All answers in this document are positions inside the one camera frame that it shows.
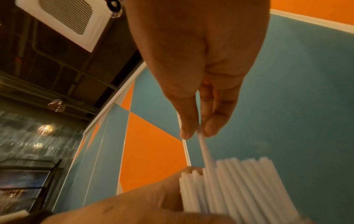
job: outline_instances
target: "air conditioner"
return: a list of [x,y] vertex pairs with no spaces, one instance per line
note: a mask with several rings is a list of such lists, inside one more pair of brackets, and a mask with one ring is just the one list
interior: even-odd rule
[[110,10],[108,0],[16,0],[16,5],[85,50],[92,52],[111,17],[122,14]]

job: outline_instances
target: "orange geometric shape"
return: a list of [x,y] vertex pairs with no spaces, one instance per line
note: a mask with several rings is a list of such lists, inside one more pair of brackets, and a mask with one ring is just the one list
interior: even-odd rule
[[121,107],[123,107],[126,110],[130,110],[130,105],[132,104],[132,98],[133,98],[133,91],[134,91],[134,82],[132,83],[132,86],[128,90]]
[[354,25],[353,0],[272,0],[271,8]]
[[82,139],[82,142],[81,142],[81,144],[80,144],[79,148],[77,149],[77,152],[76,152],[76,155],[75,155],[75,157],[74,157],[73,162],[75,161],[75,159],[77,158],[77,156],[80,154],[80,151],[81,151],[82,147],[84,146],[85,141],[86,141],[86,139],[85,139],[85,138],[84,138],[84,139]]
[[91,144],[93,138],[96,136],[99,128],[100,128],[100,125],[99,125],[99,123],[97,123],[95,128],[94,128],[94,130],[93,130],[93,132],[92,132],[92,135],[91,135],[90,141],[88,142],[87,148],[90,146],[90,144]]
[[181,140],[130,112],[119,181],[124,192],[187,166]]

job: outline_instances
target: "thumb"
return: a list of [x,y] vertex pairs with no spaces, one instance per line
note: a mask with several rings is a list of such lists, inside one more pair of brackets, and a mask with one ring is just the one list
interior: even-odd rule
[[190,139],[199,125],[198,108],[195,95],[190,97],[169,96],[165,94],[168,100],[177,110],[181,119],[180,138]]
[[229,216],[200,213],[171,212],[171,223],[176,224],[236,224]]

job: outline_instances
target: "geometric painted wall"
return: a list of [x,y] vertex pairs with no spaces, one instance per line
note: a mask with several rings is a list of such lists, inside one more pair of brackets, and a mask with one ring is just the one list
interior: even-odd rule
[[[354,34],[271,16],[215,159],[268,156],[295,206],[316,223],[354,220]],[[192,166],[204,166],[196,136]]]
[[177,112],[146,68],[85,135],[54,212],[154,183],[186,165]]

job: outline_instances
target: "hand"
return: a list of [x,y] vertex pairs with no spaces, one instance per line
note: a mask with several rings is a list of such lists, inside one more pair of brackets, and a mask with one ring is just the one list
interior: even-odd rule
[[243,78],[266,35],[270,0],[126,0],[134,40],[182,121],[180,137],[198,127],[216,135],[234,111]]
[[81,209],[51,216],[42,224],[235,224],[226,216],[182,212],[179,178],[186,167],[160,182],[131,190]]

